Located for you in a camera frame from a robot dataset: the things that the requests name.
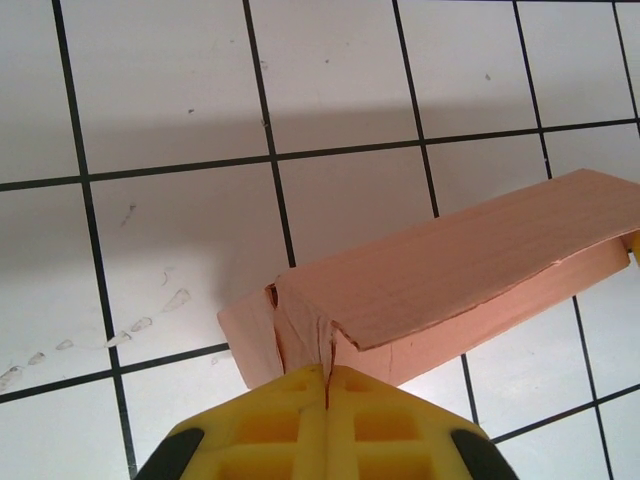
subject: black rubber tip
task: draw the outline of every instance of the black rubber tip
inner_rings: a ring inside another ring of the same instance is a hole
[[[199,428],[190,428],[165,438],[135,480],[180,480],[203,438],[204,432]]]
[[[468,430],[454,430],[451,439],[473,480],[518,480],[498,448]]]

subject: folded flap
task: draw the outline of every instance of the folded flap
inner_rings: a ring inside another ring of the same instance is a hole
[[[289,270],[276,286],[280,305],[313,306],[314,319],[290,317],[296,330],[322,317],[364,351],[639,229],[640,185],[579,170]]]
[[[270,290],[252,293],[218,313],[220,327],[249,388],[284,374],[273,326]]]

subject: cardboard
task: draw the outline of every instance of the cardboard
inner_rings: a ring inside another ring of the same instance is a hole
[[[580,170],[291,269],[219,314],[250,388],[333,364],[399,385],[629,264],[640,185]]]

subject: white tile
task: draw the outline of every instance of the white tile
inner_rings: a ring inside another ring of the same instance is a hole
[[[520,3],[543,125],[633,116],[608,3]]]
[[[617,3],[616,8],[636,106],[640,107],[640,4]]]
[[[224,342],[218,311],[288,267],[269,164],[92,188],[125,364]]]
[[[498,448],[522,479],[609,478],[593,410],[520,435]]]
[[[247,392],[230,352],[124,376],[138,466],[179,422]]]
[[[391,2],[251,8],[279,152],[417,138]]]
[[[128,478],[111,380],[5,403],[0,424],[3,478]]]
[[[460,358],[454,358],[399,387],[417,397],[471,420],[467,385]]]
[[[424,134],[536,126],[510,2],[400,2]]]
[[[591,400],[571,300],[467,354],[480,426],[502,435]]]
[[[77,175],[51,2],[0,3],[0,182]]]
[[[419,148],[280,163],[299,265],[433,218]]]
[[[92,172],[266,153],[241,2],[62,3]]]
[[[0,199],[0,392],[109,368],[80,186]]]
[[[616,480],[635,480],[640,470],[640,392],[600,407],[609,458]]]
[[[427,147],[440,214],[547,179],[536,135]]]
[[[640,383],[640,268],[635,260],[578,295],[599,397]]]
[[[640,182],[640,137],[635,125],[554,132],[545,139],[555,176],[591,168]]]

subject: grid line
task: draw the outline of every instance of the grid line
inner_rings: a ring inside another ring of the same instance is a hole
[[[613,19],[616,22],[616,31],[618,33],[618,41],[620,42],[620,52],[622,53],[622,63],[624,65],[624,73],[627,76],[627,84],[629,85],[629,95],[631,95],[631,105],[633,106],[633,114],[638,118],[638,105],[633,92],[633,82],[631,81],[631,71],[629,70],[629,62],[627,61],[627,52],[624,48],[624,39],[622,38],[622,28],[620,28],[620,19],[618,18],[618,8],[615,2],[611,3],[613,9]],[[640,135],[640,122],[636,123],[638,127],[638,135]]]
[[[551,170],[551,163],[549,162],[549,155],[547,152],[547,143],[545,141],[544,138],[544,132],[542,130],[542,120],[540,118],[540,109],[538,106],[538,100],[536,97],[536,89],[535,86],[533,84],[533,74],[531,73],[531,64],[529,63],[529,56],[527,54],[527,46],[526,46],[526,42],[525,42],[525,38],[524,38],[524,30],[522,28],[522,22],[520,19],[520,12],[518,10],[518,3],[516,2],[516,0],[513,0],[513,13],[515,16],[515,20],[516,20],[516,26],[518,29],[518,36],[520,37],[520,46],[522,48],[522,56],[524,58],[524,64],[525,64],[525,69],[527,72],[527,80],[529,82],[529,90],[531,92],[531,101],[533,103],[533,108],[535,111],[535,116],[536,116],[536,123],[538,125],[538,129],[540,130],[539,133],[539,137],[540,137],[540,146],[542,148],[542,153],[544,156],[544,162],[545,162],[545,168],[547,170],[547,178],[552,179],[553,178],[553,172]],[[575,317],[576,317],[576,324],[578,327],[578,332],[580,334],[580,343],[581,343],[581,347],[582,347],[582,353],[584,356],[584,364],[585,364],[585,368],[587,370],[587,377],[589,379],[589,386],[591,388],[591,393],[592,393],[592,401],[594,402],[594,409],[595,409],[595,413],[596,413],[596,420],[597,420],[597,424],[598,424],[598,431],[600,433],[600,444],[602,446],[602,453],[604,455],[604,459],[605,459],[605,463],[607,466],[607,474],[609,477],[609,480],[613,480],[613,470],[611,468],[611,460],[609,458],[609,448],[607,447],[607,439],[606,439],[606,435],[604,432],[604,426],[602,424],[602,417],[600,415],[600,409],[596,403],[596,390],[595,390],[595,383],[593,380],[593,374],[592,374],[592,370],[591,370],[591,362],[589,360],[589,351],[587,348],[587,342],[586,342],[586,338],[584,335],[584,329],[582,328],[582,318],[580,316],[580,309],[578,307],[578,299],[577,297],[574,295],[572,297],[572,301],[573,301],[573,306],[574,306],[574,313],[575,313]]]
[[[576,322],[578,324],[578,333],[580,334],[580,344],[582,346],[584,364],[587,367],[587,378],[589,379],[589,390],[591,391],[591,399],[595,402],[598,399],[598,395],[596,393],[596,383],[593,378],[593,369],[591,368],[591,360],[589,359],[589,350],[587,349],[587,337],[584,333],[584,325],[582,324],[582,314],[580,313],[578,298],[575,295],[573,296],[572,301],[573,301],[573,310],[576,315]],[[607,446],[607,440],[604,435],[604,425],[602,423],[602,415],[600,414],[600,406],[596,403],[593,408],[596,413],[596,421],[598,422],[598,430],[600,432],[600,441],[602,442],[604,461],[607,465],[607,473],[609,475],[609,479],[613,480],[613,469],[611,468],[611,458],[609,457],[609,448]]]
[[[52,0],[53,15],[56,26],[56,35],[58,37],[58,47],[60,50],[60,61],[62,63],[62,71],[64,74],[64,82],[67,91],[67,100],[69,103],[69,114],[71,117],[71,127],[73,131],[73,139],[76,148],[76,156],[78,159],[78,171],[80,172],[80,184],[82,186],[82,196],[84,199],[84,208],[87,217],[87,227],[89,230],[89,239],[91,242],[91,253],[96,272],[96,282],[98,285],[98,294],[100,297],[100,306],[102,309],[102,319],[104,324],[104,332],[106,339],[115,335],[113,327],[113,319],[111,317],[111,307],[109,305],[109,293],[107,291],[107,281],[104,272],[104,264],[102,252],[100,250],[100,238],[98,235],[98,224],[96,214],[93,208],[93,197],[91,195],[91,184],[89,182],[89,170],[87,167],[87,158],[84,150],[84,141],[82,138],[82,127],[80,125],[80,113],[78,111],[78,102],[76,98],[75,87],[73,83],[73,71],[71,69],[71,59],[69,56],[69,46],[64,28],[64,19],[62,14],[62,5],[60,0]],[[109,349],[109,362],[111,363],[113,386],[116,394],[116,402],[118,405],[118,414],[120,419],[120,430],[122,432],[123,446],[127,459],[129,475],[133,478],[137,472],[135,453],[133,449],[133,437],[131,435],[131,424],[129,422],[129,412],[127,410],[127,400],[122,384],[122,376],[120,375],[120,360],[116,348]]]
[[[120,372],[122,374],[140,372],[143,370],[148,370],[148,369],[163,366],[163,365],[171,365],[173,363],[182,362],[185,360],[191,360],[194,358],[199,358],[202,356],[211,355],[213,353],[223,352],[227,350],[229,350],[229,345],[226,343],[221,343],[218,345],[212,345],[210,347],[200,348],[197,350],[190,350],[190,351],[182,352],[175,355],[168,355],[166,357],[160,357],[153,360],[147,360],[139,363],[134,363],[131,365],[126,365],[121,367]],[[4,393],[0,395],[0,405],[2,405],[3,403],[9,403],[17,400],[22,400],[24,398],[33,397],[43,393],[55,392],[58,390],[64,390],[64,389],[75,387],[78,385],[84,385],[87,383],[104,380],[107,378],[111,378],[113,374],[114,372],[111,369],[101,370],[101,371],[90,373],[87,375],[81,375],[78,377],[73,377],[65,380],[46,383],[43,385],[25,388],[15,392]],[[499,435],[497,437],[494,437],[492,441],[497,444],[497,443],[510,440],[515,437],[519,437],[520,435],[524,435],[525,433],[529,433],[533,430],[537,430],[538,428],[544,427],[546,425],[550,425],[559,420],[563,420],[567,417],[570,417],[572,415],[575,415],[585,410],[588,410],[590,408],[593,408],[596,405],[600,406],[605,403],[611,402],[613,400],[617,400],[619,398],[625,397],[627,395],[631,395],[638,391],[640,391],[640,383],[631,385],[629,387],[623,388],[622,390],[618,390],[616,392],[610,393],[596,400],[591,400],[582,405],[578,405],[577,407],[570,408],[569,410],[565,410],[563,412],[551,415],[542,420],[538,420],[536,422],[530,423],[528,425],[517,428],[503,435]]]
[[[244,8],[244,17],[247,24],[247,34],[249,35],[249,46],[251,47],[251,58],[253,60],[253,70],[256,75],[256,85],[258,87],[258,96],[260,97],[260,108],[262,110],[262,126],[267,137],[267,147],[269,149],[269,162],[271,163],[271,173],[273,175],[273,185],[276,190],[276,199],[278,201],[278,210],[280,212],[280,223],[282,224],[282,235],[287,251],[287,260],[289,267],[296,266],[296,257],[293,251],[293,241],[291,240],[291,229],[289,227],[289,218],[287,215],[287,206],[284,201],[284,190],[282,188],[282,179],[280,178],[280,168],[278,167],[278,159],[276,158],[276,144],[273,138],[273,129],[271,128],[271,119],[269,116],[269,107],[267,104],[267,92],[264,88],[264,79],[262,78],[262,67],[260,65],[260,55],[258,52],[258,41],[256,32],[253,27],[253,17],[251,16],[251,5],[249,0],[242,0]]]
[[[409,88],[409,95],[411,97],[411,105],[413,106],[413,114],[415,116],[416,130],[418,131],[418,139],[420,140],[420,151],[422,153],[422,162],[424,164],[424,170],[427,177],[427,188],[429,189],[429,198],[431,199],[431,208],[433,210],[434,218],[440,216],[440,209],[438,208],[438,200],[436,197],[436,188],[433,183],[433,174],[431,172],[431,165],[429,164],[429,155],[427,152],[427,143],[424,138],[424,129],[422,127],[422,118],[420,116],[420,105],[418,103],[418,94],[416,92],[415,84],[413,82],[413,73],[411,71],[411,62],[409,60],[409,50],[407,48],[407,42],[404,36],[404,28],[402,27],[402,17],[400,15],[400,7],[398,6],[398,0],[391,0],[393,5],[393,13],[396,20],[396,27],[398,29],[398,40],[400,42],[400,50],[402,52],[402,60],[404,63],[405,72],[407,75],[407,86]],[[471,372],[469,371],[469,362],[467,361],[467,354],[460,355],[460,363],[462,364],[462,373],[464,375],[464,384],[467,389],[467,397],[469,399],[469,409],[471,410],[471,418],[474,423],[479,424],[478,408],[476,406],[476,399],[473,394],[473,384],[471,383]]]
[[[261,163],[270,163],[275,157],[276,161],[304,160],[310,158],[326,157],[329,155],[346,155],[350,153],[365,153],[381,150],[395,150],[408,147],[419,147],[422,144],[441,145],[446,143],[470,142],[476,140],[488,140],[495,138],[507,138],[524,135],[536,135],[540,132],[564,132],[570,130],[584,130],[589,128],[612,127],[618,125],[640,124],[640,120],[636,118],[623,118],[620,120],[606,120],[600,122],[575,123],[566,125],[553,125],[549,127],[534,127],[519,130],[502,130],[495,132],[471,133],[464,135],[452,135],[445,137],[427,137],[424,140],[401,140],[387,143],[372,143],[362,145],[352,145],[345,147],[331,147],[318,150],[303,150],[296,152],[275,153],[275,155],[257,155],[253,157],[238,157],[222,160],[210,160],[205,162],[181,163],[173,165],[161,165],[155,167],[144,167],[129,170],[114,170],[110,172],[89,173],[88,180],[90,183],[103,182],[109,180],[121,180],[134,177],[148,177],[154,175],[166,175],[170,173],[191,172],[197,170],[210,170],[216,168],[237,167],[242,165],[255,165]],[[81,183],[79,175],[66,177],[51,177],[34,180],[22,180],[16,182],[0,183],[0,193],[10,192],[14,190],[28,190],[33,188],[45,188],[59,185],[74,185]]]
[[[562,0],[562,1],[563,2],[566,2],[566,1],[579,1],[579,2],[585,3],[585,0]],[[316,157],[322,157],[322,156],[326,156],[326,155],[339,155],[339,154],[348,154],[348,153],[356,153],[356,152],[367,152],[367,151],[376,151],[376,150],[392,150],[392,149],[397,149],[397,148],[406,148],[406,147],[417,147],[417,146],[419,146],[421,148],[421,152],[423,154],[423,162],[425,164],[425,173],[426,173],[426,176],[427,176],[429,194],[432,197],[432,207],[434,208],[434,214],[437,217],[439,212],[438,212],[437,201],[436,201],[436,197],[435,197],[435,188],[434,188],[434,185],[433,185],[433,179],[431,177],[431,172],[430,172],[430,166],[429,166],[429,161],[428,161],[428,153],[427,153],[427,149],[426,149],[426,147],[428,145],[443,144],[443,143],[455,143],[455,142],[463,142],[463,141],[474,141],[474,140],[482,140],[482,139],[489,139],[489,138],[503,138],[503,137],[510,137],[510,136],[538,134],[539,137],[540,137],[541,146],[542,146],[542,149],[543,149],[543,155],[544,155],[545,164],[546,164],[546,167],[547,167],[548,177],[552,178],[551,166],[550,166],[548,155],[547,155],[546,143],[545,143],[545,139],[544,139],[544,133],[556,132],[556,131],[566,131],[566,130],[578,130],[578,129],[585,129],[585,128],[597,128],[597,127],[613,126],[613,125],[636,124],[636,126],[638,128],[638,132],[640,134],[640,120],[638,119],[637,104],[636,104],[635,97],[634,97],[633,85],[632,85],[632,82],[631,82],[628,62],[627,62],[626,53],[625,53],[625,50],[624,50],[624,42],[623,42],[623,38],[622,38],[622,32],[621,32],[621,29],[620,29],[620,23],[619,23],[617,9],[616,9],[616,2],[611,2],[610,0],[586,0],[586,1],[587,2],[593,2],[593,3],[611,3],[612,4],[613,13],[614,13],[615,22],[616,22],[616,28],[617,28],[617,32],[618,32],[619,41],[620,41],[620,48],[621,48],[622,55],[623,55],[625,72],[626,72],[626,75],[627,75],[627,81],[628,81],[628,84],[629,84],[631,100],[632,100],[632,103],[633,103],[633,110],[634,110],[634,115],[635,115],[635,118],[633,118],[633,119],[623,119],[623,120],[615,120],[615,121],[591,122],[591,123],[584,123],[584,124],[543,127],[542,124],[541,124],[541,121],[540,121],[540,114],[539,114],[539,110],[538,110],[538,106],[537,106],[537,100],[535,98],[535,89],[533,87],[533,80],[532,80],[532,77],[531,77],[531,70],[530,70],[530,66],[528,64],[528,58],[527,58],[527,55],[526,55],[526,47],[525,47],[525,43],[524,43],[524,35],[523,35],[523,32],[522,32],[522,26],[520,24],[520,18],[519,18],[518,7],[517,7],[517,3],[518,2],[517,2],[517,0],[513,0],[512,3],[513,3],[513,7],[514,7],[514,12],[515,12],[515,15],[516,15],[516,22],[517,22],[517,25],[518,25],[518,32],[519,32],[519,35],[520,35],[521,47],[522,47],[523,55],[524,55],[524,58],[525,58],[527,77],[528,77],[528,81],[529,81],[529,85],[530,85],[530,89],[531,89],[531,94],[532,94],[532,102],[533,102],[534,111],[535,111],[535,114],[536,114],[537,128],[522,129],[522,130],[511,130],[511,131],[501,131],[501,132],[489,132],[489,133],[480,133],[480,134],[471,134],[471,135],[458,135],[458,136],[451,136],[451,137],[425,138],[424,132],[423,132],[423,129],[422,129],[422,122],[421,122],[421,118],[420,118],[420,112],[419,112],[417,96],[416,96],[416,92],[415,92],[415,86],[413,84],[413,78],[412,78],[412,75],[411,75],[411,68],[410,68],[410,64],[409,64],[409,57],[408,57],[408,53],[407,53],[406,42],[405,42],[405,39],[404,39],[403,30],[402,30],[402,23],[401,23],[401,19],[400,19],[398,2],[397,2],[397,0],[392,0],[394,13],[395,13],[395,16],[396,16],[396,23],[397,23],[397,27],[398,27],[398,33],[399,33],[399,39],[400,39],[402,54],[403,54],[403,58],[404,58],[404,61],[405,61],[405,69],[407,71],[407,81],[408,81],[408,84],[409,84],[409,90],[410,90],[411,99],[412,99],[412,106],[413,106],[414,114],[415,114],[415,117],[416,117],[416,127],[417,127],[417,130],[418,130],[418,139],[417,140],[401,141],[401,142],[358,145],[358,146],[338,147],[338,148],[330,148],[330,149],[320,149],[320,150],[311,150],[311,151],[290,152],[290,153],[278,154],[276,152],[275,141],[274,141],[274,137],[273,137],[273,131],[272,131],[272,128],[271,128],[270,116],[269,116],[269,111],[268,111],[268,106],[267,106],[267,99],[266,99],[266,90],[265,90],[265,87],[264,87],[264,82],[263,82],[263,78],[262,78],[262,71],[261,71],[261,68],[260,68],[258,47],[257,47],[257,41],[256,41],[254,27],[253,27],[253,20],[252,20],[252,17],[251,17],[251,10],[250,10],[250,5],[249,5],[249,0],[243,0],[243,6],[244,6],[244,10],[245,10],[245,19],[246,19],[246,22],[247,22],[247,30],[248,30],[249,40],[250,40],[252,58],[253,58],[253,63],[254,63],[254,70],[255,70],[255,74],[256,74],[257,88],[258,88],[258,93],[259,93],[259,97],[260,97],[261,109],[262,109],[263,125],[264,125],[264,128],[265,128],[265,135],[266,135],[266,138],[267,138],[267,145],[268,145],[269,154],[268,155],[263,155],[263,156],[255,156],[255,157],[245,157],[245,158],[228,159],[228,160],[215,160],[215,161],[207,161],[207,162],[199,162],[199,163],[188,163],[188,164],[181,164],[181,165],[169,165],[169,166],[149,167],[149,168],[141,168],[141,169],[133,169],[133,170],[123,170],[123,171],[114,171],[114,172],[104,172],[104,173],[90,174],[88,172],[86,156],[85,156],[85,151],[84,151],[84,145],[83,145],[83,139],[82,139],[82,131],[81,131],[81,126],[80,126],[79,112],[78,112],[78,105],[77,105],[77,100],[76,100],[76,97],[75,97],[75,89],[74,89],[74,85],[73,85],[71,63],[70,63],[70,58],[69,58],[67,40],[66,40],[66,36],[65,36],[65,30],[64,30],[62,7],[61,7],[61,4],[60,4],[60,0],[52,0],[52,6],[53,6],[53,12],[54,12],[54,18],[55,18],[55,24],[56,24],[56,32],[57,32],[57,35],[58,35],[58,42],[59,42],[61,61],[62,61],[62,66],[63,66],[63,73],[64,73],[64,78],[65,78],[65,85],[66,85],[66,88],[67,88],[69,109],[70,109],[70,114],[71,114],[71,123],[72,123],[72,127],[73,127],[73,135],[74,135],[74,141],[75,141],[75,146],[76,146],[76,153],[77,153],[77,157],[78,157],[78,168],[79,168],[80,175],[78,175],[78,176],[55,177],[55,178],[45,178],[45,179],[36,179],[36,180],[27,180],[27,181],[2,183],[2,184],[0,184],[0,192],[13,191],[13,190],[24,190],[24,189],[31,189],[31,188],[43,188],[43,187],[58,186],[58,185],[71,185],[71,184],[80,184],[81,185],[82,192],[83,192],[83,200],[84,200],[84,205],[85,205],[85,213],[86,213],[86,216],[87,216],[87,224],[88,224],[89,235],[90,235],[90,240],[91,240],[91,248],[92,248],[93,260],[94,260],[94,266],[95,266],[95,269],[96,269],[96,278],[97,278],[98,290],[99,290],[100,302],[101,302],[101,308],[102,308],[102,313],[103,313],[104,328],[105,328],[105,333],[107,335],[107,338],[110,338],[114,334],[114,327],[113,327],[113,321],[112,321],[112,317],[111,317],[111,310],[110,310],[110,306],[109,306],[109,297],[108,297],[107,286],[106,286],[106,277],[105,277],[105,272],[104,272],[104,265],[103,265],[101,251],[100,251],[100,243],[99,243],[97,222],[96,222],[96,217],[95,217],[95,211],[94,211],[94,208],[93,208],[93,199],[92,199],[92,195],[91,195],[91,185],[90,185],[91,182],[105,181],[105,180],[115,180],[115,179],[123,179],[123,178],[132,178],[132,177],[139,177],[139,176],[149,176],[149,175],[177,173],[177,172],[185,172],[185,171],[195,171],[195,170],[203,170],[203,169],[223,168],[223,167],[231,167],[231,166],[239,166],[239,165],[270,163],[270,165],[272,167],[272,174],[273,174],[273,178],[274,178],[274,187],[275,187],[275,190],[276,190],[276,197],[277,197],[278,207],[279,207],[279,211],[280,211],[280,218],[281,218],[282,228],[283,228],[283,236],[284,236],[285,245],[286,245],[286,248],[287,248],[287,255],[288,255],[288,259],[289,259],[289,264],[290,264],[290,266],[295,266],[295,256],[294,256],[293,244],[292,244],[292,240],[291,240],[291,233],[290,233],[290,229],[289,229],[287,212],[286,212],[286,205],[285,205],[285,200],[284,200],[284,193],[283,193],[283,188],[282,188],[282,183],[281,183],[280,173],[279,173],[279,168],[278,168],[278,162],[279,161],[294,160],[294,159],[305,159],[305,158],[316,158]],[[638,3],[638,1],[640,1],[640,0],[633,0],[633,2],[630,2],[630,3]],[[617,398],[623,397],[625,395],[629,395],[629,394],[632,394],[634,392],[637,392],[638,390],[640,390],[640,384],[633,385],[631,387],[628,387],[626,389],[620,390],[618,392],[614,392],[614,393],[609,394],[609,395],[607,395],[605,397],[602,397],[600,399],[597,398],[596,390],[595,390],[595,384],[594,384],[594,381],[593,381],[593,375],[592,375],[592,371],[591,371],[591,365],[590,365],[590,361],[589,361],[589,355],[588,355],[587,346],[586,346],[586,340],[585,340],[585,336],[584,336],[584,330],[583,330],[583,326],[582,326],[582,323],[581,323],[579,305],[578,305],[577,299],[575,297],[573,297],[573,302],[574,302],[574,308],[575,308],[576,318],[577,318],[577,322],[578,322],[578,328],[579,328],[579,331],[580,331],[581,342],[583,344],[583,354],[585,356],[585,364],[586,364],[586,368],[587,368],[587,372],[588,372],[588,376],[589,376],[589,381],[590,381],[590,386],[591,386],[591,390],[592,390],[592,397],[593,397],[592,401],[588,402],[588,403],[585,403],[583,405],[579,405],[579,406],[574,407],[572,409],[569,409],[567,411],[561,412],[559,414],[553,415],[553,416],[548,417],[546,419],[540,420],[538,422],[532,423],[532,424],[530,424],[528,426],[516,429],[516,430],[514,430],[512,432],[506,433],[506,434],[501,435],[499,437],[496,437],[494,439],[494,442],[495,443],[500,443],[500,442],[509,440],[511,438],[515,438],[515,437],[517,437],[519,435],[522,435],[524,433],[528,433],[528,432],[530,432],[532,430],[535,430],[537,428],[540,428],[542,426],[549,425],[549,424],[554,423],[556,421],[559,421],[559,420],[562,420],[564,418],[567,418],[567,417],[569,417],[571,415],[583,412],[583,411],[588,410],[590,408],[594,408],[595,411],[596,411],[597,419],[598,419],[598,424],[599,424],[599,430],[600,430],[600,434],[601,434],[603,449],[604,449],[605,457],[606,457],[606,461],[607,461],[607,468],[608,468],[608,471],[609,471],[609,477],[613,478],[612,473],[611,473],[611,465],[610,465],[609,458],[608,458],[606,440],[605,440],[605,437],[604,437],[604,429],[602,427],[602,420],[601,420],[601,417],[600,417],[599,405],[602,405],[602,404],[604,404],[606,402],[609,402],[609,401],[615,400]],[[169,364],[172,364],[172,363],[175,363],[175,362],[188,360],[188,359],[192,359],[192,358],[197,358],[197,357],[200,357],[200,356],[203,356],[203,355],[209,355],[209,354],[212,354],[212,353],[216,353],[216,352],[220,352],[220,351],[224,351],[224,350],[228,350],[228,349],[229,349],[229,346],[226,343],[222,343],[222,344],[214,345],[214,346],[211,346],[211,347],[205,347],[205,348],[192,350],[192,351],[188,351],[188,352],[182,352],[182,353],[175,354],[175,355],[169,355],[169,356],[165,356],[165,357],[160,357],[160,358],[157,358],[157,359],[152,359],[152,360],[148,360],[148,361],[145,361],[145,362],[140,362],[140,363],[137,363],[137,364],[132,364],[132,365],[128,365],[128,366],[120,366],[119,359],[118,359],[118,354],[117,354],[117,349],[113,348],[113,349],[109,349],[109,358],[110,358],[110,363],[111,363],[111,369],[109,369],[109,370],[99,371],[99,372],[95,372],[95,373],[88,374],[88,375],[82,375],[82,376],[71,378],[71,379],[66,379],[66,380],[62,380],[62,381],[58,381],[58,382],[52,382],[52,383],[49,383],[49,384],[39,385],[39,386],[36,386],[36,387],[32,387],[32,388],[28,388],[28,389],[24,389],[24,390],[19,390],[17,392],[10,392],[10,393],[6,393],[6,394],[2,394],[2,395],[0,395],[0,404],[6,403],[6,402],[11,402],[11,401],[22,399],[22,398],[27,398],[27,397],[38,395],[38,394],[41,394],[41,393],[61,390],[61,389],[65,389],[65,388],[69,388],[69,387],[73,387],[73,386],[77,386],[77,385],[82,385],[82,384],[86,384],[86,383],[90,383],[90,382],[94,382],[94,381],[99,381],[99,380],[104,380],[104,379],[107,379],[107,378],[112,378],[113,381],[114,381],[114,388],[116,390],[118,409],[119,409],[119,412],[120,412],[121,429],[122,429],[122,434],[123,434],[123,441],[124,441],[124,444],[125,444],[125,451],[126,451],[126,454],[127,454],[127,462],[128,462],[128,466],[129,466],[129,473],[133,477],[135,475],[137,467],[136,467],[136,462],[135,462],[135,455],[134,455],[134,450],[133,450],[133,441],[132,441],[132,438],[131,438],[131,429],[130,429],[128,413],[127,413],[126,398],[125,398],[125,395],[124,395],[124,386],[123,386],[123,383],[122,383],[122,375],[128,374],[128,373],[137,372],[137,371],[142,371],[142,370],[149,369],[149,368],[155,368],[157,366],[169,365]],[[468,371],[468,365],[467,365],[466,357],[462,356],[461,359],[462,359],[462,363],[463,363],[463,369],[464,369],[464,372],[465,372],[465,382],[467,383],[467,389],[468,389],[468,393],[469,393],[469,396],[470,396],[470,404],[471,404],[471,407],[472,407],[472,415],[474,416],[474,421],[476,421],[476,423],[477,423],[477,411],[476,411],[476,408],[475,408],[475,402],[473,400],[473,392],[472,392],[472,389],[471,389],[471,378],[470,378],[470,374],[469,374],[469,371]]]

